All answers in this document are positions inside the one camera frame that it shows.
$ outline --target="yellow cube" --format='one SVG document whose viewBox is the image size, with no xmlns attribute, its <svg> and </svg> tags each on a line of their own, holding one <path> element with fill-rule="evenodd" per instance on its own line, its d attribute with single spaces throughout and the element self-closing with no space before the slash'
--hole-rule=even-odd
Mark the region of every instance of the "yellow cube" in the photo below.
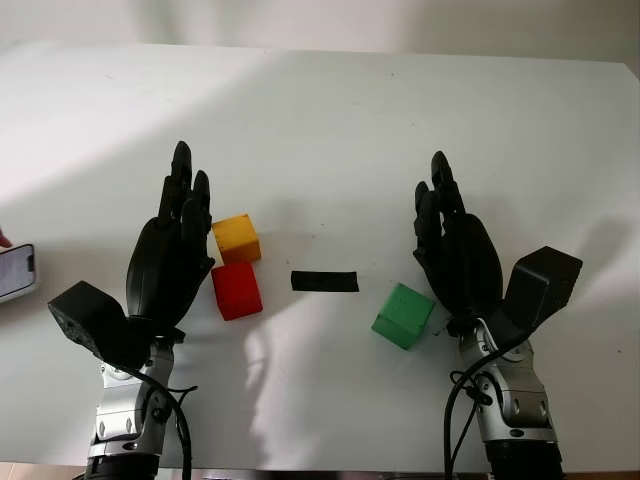
<svg viewBox="0 0 640 480">
<path fill-rule="evenodd" d="M 215 222 L 211 229 L 225 265 L 260 260 L 260 242 L 249 215 L 238 215 Z"/>
</svg>

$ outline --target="phone screen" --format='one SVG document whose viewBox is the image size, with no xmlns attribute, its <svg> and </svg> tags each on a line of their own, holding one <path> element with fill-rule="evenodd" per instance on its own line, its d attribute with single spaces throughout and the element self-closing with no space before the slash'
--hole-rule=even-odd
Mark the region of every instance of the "phone screen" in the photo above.
<svg viewBox="0 0 640 480">
<path fill-rule="evenodd" d="M 0 298 L 33 285 L 35 280 L 33 245 L 0 252 Z"/>
</svg>

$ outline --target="red cube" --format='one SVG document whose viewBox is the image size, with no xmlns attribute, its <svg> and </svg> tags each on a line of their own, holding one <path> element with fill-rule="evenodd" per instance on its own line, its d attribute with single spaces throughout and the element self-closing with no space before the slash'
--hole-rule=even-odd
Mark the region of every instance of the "red cube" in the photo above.
<svg viewBox="0 0 640 480">
<path fill-rule="evenodd" d="M 211 277 L 222 318 L 234 320 L 262 311 L 260 290 L 250 263 L 214 268 Z"/>
</svg>

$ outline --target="smartphone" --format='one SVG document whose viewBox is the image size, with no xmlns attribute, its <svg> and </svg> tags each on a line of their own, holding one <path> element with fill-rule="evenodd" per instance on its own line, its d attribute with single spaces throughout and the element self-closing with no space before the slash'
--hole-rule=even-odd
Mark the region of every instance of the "smartphone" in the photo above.
<svg viewBox="0 0 640 480">
<path fill-rule="evenodd" d="M 38 280 L 33 245 L 0 252 L 0 303 L 33 292 Z"/>
</svg>

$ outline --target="wooden block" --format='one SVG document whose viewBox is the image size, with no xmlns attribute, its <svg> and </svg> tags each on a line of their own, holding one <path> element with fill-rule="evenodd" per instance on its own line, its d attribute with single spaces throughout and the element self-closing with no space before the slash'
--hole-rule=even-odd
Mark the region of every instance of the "wooden block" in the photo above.
<svg viewBox="0 0 640 480">
<path fill-rule="evenodd" d="M 211 229 L 216 237 L 225 265 L 260 260 L 260 242 L 249 215 L 238 215 L 215 222 Z"/>
<path fill-rule="evenodd" d="M 434 305 L 424 295 L 398 283 L 371 328 L 408 350 L 420 338 Z"/>
<path fill-rule="evenodd" d="M 211 277 L 222 318 L 235 320 L 262 311 L 260 290 L 250 263 L 214 268 Z"/>
</svg>

